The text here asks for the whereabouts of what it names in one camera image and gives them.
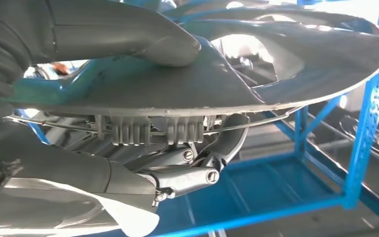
gray metal surface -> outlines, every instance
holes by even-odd
[[[198,38],[202,50],[191,65],[165,68],[132,57],[115,62],[107,59],[104,83],[95,85],[86,96],[58,105],[15,105],[115,116],[257,112],[330,99],[358,87],[379,71],[379,31],[371,35],[293,22],[237,20],[181,26],[208,40],[231,34],[254,35],[273,57],[278,81],[249,88],[207,40]],[[87,72],[86,76],[97,78],[97,73]]]

wire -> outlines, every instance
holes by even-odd
[[[0,168],[0,191],[5,187],[9,180],[23,169],[20,166],[21,161],[16,159],[14,162],[3,162]]]
[[[289,111],[285,112],[283,115],[279,115],[279,116],[276,116],[276,117],[273,117],[273,118],[267,118],[267,119],[256,121],[256,122],[247,123],[247,124],[244,124],[244,125],[231,126],[231,127],[222,127],[222,128],[217,128],[217,129],[213,129],[213,130],[207,130],[207,131],[204,131],[204,135],[211,135],[211,134],[216,134],[216,133],[220,133],[220,132],[225,132],[225,131],[230,131],[230,130],[235,130],[235,129],[243,129],[243,128],[247,128],[247,127],[259,126],[259,125],[263,125],[263,124],[266,124],[266,123],[279,121],[279,120],[288,118],[288,116],[290,114],[294,113],[297,110],[300,110],[303,107],[304,106],[295,107],[295,108],[292,108]],[[87,127],[74,126],[74,125],[66,125],[66,124],[61,124],[61,123],[56,123],[56,122],[48,122],[48,121],[45,121],[45,120],[39,120],[39,119],[34,119],[34,118],[22,118],[22,117],[19,117],[19,116],[6,116],[6,117],[4,117],[4,119],[6,121],[11,121],[11,122],[31,122],[31,123],[40,124],[42,126],[60,127],[60,128],[65,128],[65,129],[70,129],[70,130],[76,130],[76,131],[98,133],[98,131],[95,128],[87,128]],[[112,132],[113,132],[112,130],[104,130],[103,131],[104,134],[109,134],[109,133],[112,133]],[[151,136],[165,136],[166,133],[165,132],[151,132],[150,135]]]

